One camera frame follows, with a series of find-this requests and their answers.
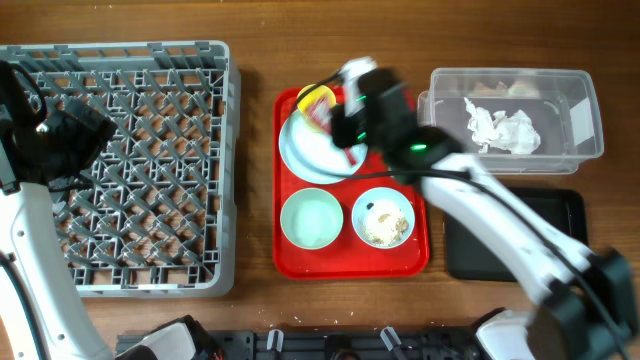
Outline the yellow plastic cup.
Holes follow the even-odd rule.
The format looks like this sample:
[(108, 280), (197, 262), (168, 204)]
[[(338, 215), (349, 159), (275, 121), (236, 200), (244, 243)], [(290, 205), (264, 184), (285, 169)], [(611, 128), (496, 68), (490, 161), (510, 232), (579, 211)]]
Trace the yellow plastic cup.
[(311, 121), (307, 113), (307, 108), (314, 100), (318, 98), (327, 98), (331, 103), (331, 109), (337, 105), (337, 100), (334, 92), (325, 85), (316, 85), (316, 84), (310, 84), (304, 87), (298, 93), (298, 96), (296, 98), (296, 105), (295, 105), (295, 109), (301, 114), (305, 124), (315, 132), (321, 132), (321, 131), (318, 131), (311, 124)]

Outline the red ketchup sachet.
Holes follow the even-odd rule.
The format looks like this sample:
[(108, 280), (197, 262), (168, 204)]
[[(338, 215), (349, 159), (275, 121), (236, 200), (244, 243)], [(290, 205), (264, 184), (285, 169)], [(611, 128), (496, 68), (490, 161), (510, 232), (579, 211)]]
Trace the red ketchup sachet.
[(331, 133), (331, 103), (327, 98), (314, 100), (307, 108), (311, 124), (318, 131)]

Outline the mint green bowl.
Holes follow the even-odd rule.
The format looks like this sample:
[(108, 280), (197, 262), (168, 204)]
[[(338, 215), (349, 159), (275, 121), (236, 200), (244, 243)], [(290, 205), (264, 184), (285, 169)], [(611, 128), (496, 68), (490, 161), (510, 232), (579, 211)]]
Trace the mint green bowl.
[(292, 194), (280, 213), (281, 230), (287, 240), (304, 250), (329, 246), (344, 224), (338, 200), (319, 188), (305, 188)]

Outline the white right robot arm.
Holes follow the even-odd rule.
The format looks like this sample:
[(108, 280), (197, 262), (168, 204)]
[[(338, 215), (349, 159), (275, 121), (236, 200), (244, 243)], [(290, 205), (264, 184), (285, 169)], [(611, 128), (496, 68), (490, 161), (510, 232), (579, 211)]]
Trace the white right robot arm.
[(535, 306), (514, 335), (481, 336), (494, 359), (607, 359), (628, 354), (639, 333), (629, 263), (617, 251), (593, 253), (556, 229), (499, 183), (453, 137), (421, 127), (405, 102), (338, 105), (330, 134), (339, 148), (365, 144), (390, 175), (418, 188), (485, 244)]

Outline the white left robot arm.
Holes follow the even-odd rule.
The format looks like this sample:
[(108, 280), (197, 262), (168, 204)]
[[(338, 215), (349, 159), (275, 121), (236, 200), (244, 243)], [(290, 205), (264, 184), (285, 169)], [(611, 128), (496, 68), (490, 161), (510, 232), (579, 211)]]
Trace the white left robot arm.
[(105, 358), (97, 297), (212, 297), (235, 269), (233, 62), (1, 65), (1, 314), (16, 356)]

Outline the light blue round plate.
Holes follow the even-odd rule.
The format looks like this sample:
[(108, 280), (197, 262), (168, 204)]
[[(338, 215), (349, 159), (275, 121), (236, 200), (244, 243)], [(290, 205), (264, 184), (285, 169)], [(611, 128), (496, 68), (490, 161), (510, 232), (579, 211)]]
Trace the light blue round plate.
[(313, 130), (299, 111), (282, 126), (278, 147), (281, 159), (296, 177), (319, 185), (338, 183), (354, 175), (368, 153), (365, 144), (351, 147), (355, 158), (351, 165), (344, 149), (337, 148), (326, 133)]

